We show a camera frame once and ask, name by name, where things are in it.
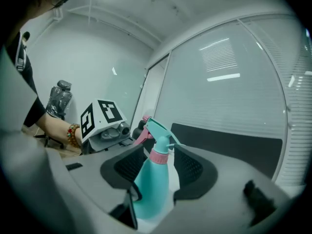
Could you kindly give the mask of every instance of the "person's hand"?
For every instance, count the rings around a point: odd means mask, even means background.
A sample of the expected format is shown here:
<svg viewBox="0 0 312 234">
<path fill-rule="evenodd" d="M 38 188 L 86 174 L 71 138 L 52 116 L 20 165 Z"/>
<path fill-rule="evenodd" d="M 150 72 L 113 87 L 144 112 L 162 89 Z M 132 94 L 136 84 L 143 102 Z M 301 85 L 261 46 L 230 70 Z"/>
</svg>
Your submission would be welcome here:
<svg viewBox="0 0 312 234">
<path fill-rule="evenodd" d="M 80 127 L 76 129 L 75 138 L 76 138 L 78 145 L 81 146 L 82 145 L 82 135 L 81 135 L 81 128 Z"/>
</svg>

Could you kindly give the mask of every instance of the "teal bottle body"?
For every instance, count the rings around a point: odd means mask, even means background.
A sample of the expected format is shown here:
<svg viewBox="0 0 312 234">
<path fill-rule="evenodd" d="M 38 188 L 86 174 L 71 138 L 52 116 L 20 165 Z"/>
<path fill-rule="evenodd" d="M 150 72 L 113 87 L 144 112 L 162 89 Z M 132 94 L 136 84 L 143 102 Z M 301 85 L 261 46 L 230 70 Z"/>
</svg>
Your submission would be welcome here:
<svg viewBox="0 0 312 234">
<path fill-rule="evenodd" d="M 152 152 L 168 154 L 169 138 L 161 137 Z M 142 199 L 133 202 L 137 218 L 148 219 L 161 212 L 169 193 L 168 165 L 158 164 L 148 158 L 135 179 Z"/>
</svg>

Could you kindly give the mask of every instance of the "black sleeve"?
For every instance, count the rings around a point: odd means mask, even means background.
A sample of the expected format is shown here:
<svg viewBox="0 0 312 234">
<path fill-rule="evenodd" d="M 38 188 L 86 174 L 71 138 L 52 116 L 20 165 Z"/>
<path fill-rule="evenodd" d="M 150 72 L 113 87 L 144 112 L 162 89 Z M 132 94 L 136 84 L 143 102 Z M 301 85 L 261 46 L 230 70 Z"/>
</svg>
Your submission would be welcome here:
<svg viewBox="0 0 312 234">
<path fill-rule="evenodd" d="M 31 67 L 28 56 L 27 56 L 25 70 L 22 72 L 22 76 L 24 80 L 27 82 L 27 84 L 37 94 L 37 90 L 36 90 L 34 79 L 33 79 L 33 69 Z M 41 103 L 40 99 L 37 97 L 26 117 L 24 125 L 26 125 L 27 127 L 34 125 L 44 114 L 45 114 L 45 108 L 43 104 Z"/>
</svg>

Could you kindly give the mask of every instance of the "person's arm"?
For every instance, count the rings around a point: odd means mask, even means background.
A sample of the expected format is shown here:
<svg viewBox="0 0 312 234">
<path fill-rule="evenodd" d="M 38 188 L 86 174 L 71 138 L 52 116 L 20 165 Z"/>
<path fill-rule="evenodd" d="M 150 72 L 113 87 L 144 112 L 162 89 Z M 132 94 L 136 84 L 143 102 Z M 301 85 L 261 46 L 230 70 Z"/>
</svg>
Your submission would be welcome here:
<svg viewBox="0 0 312 234">
<path fill-rule="evenodd" d="M 70 124 L 64 120 L 51 117 L 45 113 L 37 122 L 39 126 L 49 137 L 56 139 L 64 144 L 68 144 L 67 130 Z M 82 136 L 81 129 L 78 128 L 75 132 L 76 141 L 81 146 Z"/>
</svg>

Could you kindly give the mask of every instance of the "bracelet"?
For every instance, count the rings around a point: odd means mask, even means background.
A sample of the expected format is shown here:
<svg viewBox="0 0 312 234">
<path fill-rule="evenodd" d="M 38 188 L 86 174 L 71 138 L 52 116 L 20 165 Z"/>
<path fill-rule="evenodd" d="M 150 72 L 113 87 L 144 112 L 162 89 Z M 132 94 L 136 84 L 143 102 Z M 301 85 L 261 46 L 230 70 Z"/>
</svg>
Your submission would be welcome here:
<svg viewBox="0 0 312 234">
<path fill-rule="evenodd" d="M 77 148 L 80 148 L 80 146 L 78 145 L 78 143 L 76 141 L 75 132 L 76 132 L 76 129 L 79 127 L 80 127 L 80 125 L 78 125 L 78 124 L 72 124 L 72 125 L 70 125 L 69 129 L 67 130 L 67 137 L 68 137 L 69 144 L 71 144 L 73 147 L 77 147 Z"/>
</svg>

